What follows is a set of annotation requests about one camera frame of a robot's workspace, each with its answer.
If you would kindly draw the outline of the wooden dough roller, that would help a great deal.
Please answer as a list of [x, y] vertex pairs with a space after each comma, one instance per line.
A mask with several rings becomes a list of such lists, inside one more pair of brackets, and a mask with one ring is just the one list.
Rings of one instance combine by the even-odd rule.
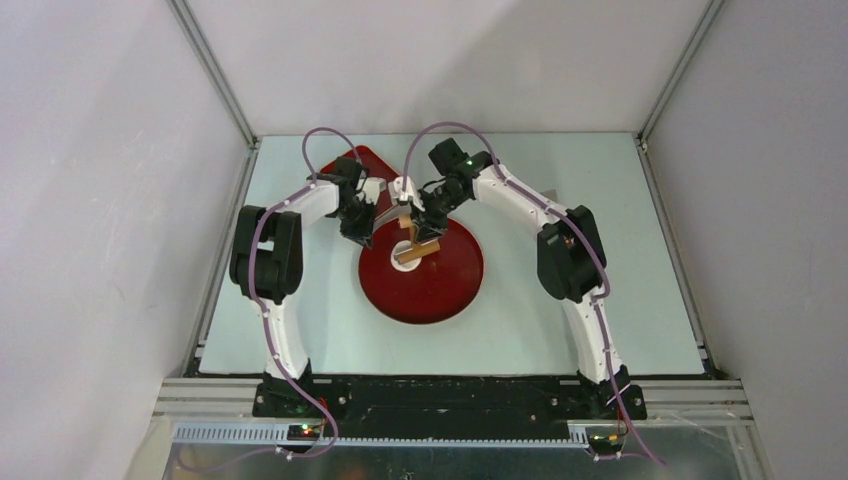
[[440, 250], [441, 245], [437, 239], [430, 242], [414, 241], [415, 226], [413, 225], [413, 220], [409, 214], [400, 215], [397, 221], [401, 228], [408, 230], [409, 240], [414, 244], [414, 249], [422, 257], [422, 259], [425, 256], [432, 255]]

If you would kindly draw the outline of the round red plate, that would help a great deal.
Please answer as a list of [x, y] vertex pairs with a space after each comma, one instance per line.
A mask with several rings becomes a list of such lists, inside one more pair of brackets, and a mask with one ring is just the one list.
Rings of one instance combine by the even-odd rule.
[[416, 261], [412, 270], [392, 264], [395, 248], [410, 240], [398, 221], [378, 228], [373, 246], [361, 251], [357, 273], [369, 302], [385, 316], [406, 324], [429, 325], [448, 320], [477, 297], [485, 272], [482, 248], [457, 221], [438, 240], [440, 250]]

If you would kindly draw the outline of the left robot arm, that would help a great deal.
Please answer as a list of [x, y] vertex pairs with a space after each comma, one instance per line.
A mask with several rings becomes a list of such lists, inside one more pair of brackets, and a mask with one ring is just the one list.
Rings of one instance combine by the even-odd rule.
[[256, 304], [267, 344], [265, 373], [288, 380], [277, 402], [292, 416], [304, 416], [316, 403], [315, 388], [301, 380], [310, 360], [289, 298], [304, 273], [303, 230], [324, 218], [339, 221], [340, 235], [364, 248], [373, 233], [385, 180], [350, 157], [339, 157], [328, 173], [318, 173], [279, 204], [245, 205], [237, 215], [229, 278]]

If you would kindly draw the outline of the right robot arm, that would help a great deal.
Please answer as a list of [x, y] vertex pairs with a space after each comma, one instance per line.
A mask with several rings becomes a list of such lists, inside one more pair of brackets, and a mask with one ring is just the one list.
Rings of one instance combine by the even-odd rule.
[[468, 201], [493, 207], [528, 231], [536, 242], [537, 278], [561, 303], [574, 338], [583, 408], [596, 418], [610, 416], [630, 380], [605, 315], [611, 288], [592, 211], [543, 197], [503, 166], [492, 148], [469, 155], [448, 138], [429, 158], [440, 175], [434, 189], [416, 187], [407, 173], [390, 184], [393, 203], [411, 209], [415, 241], [443, 236], [449, 215]]

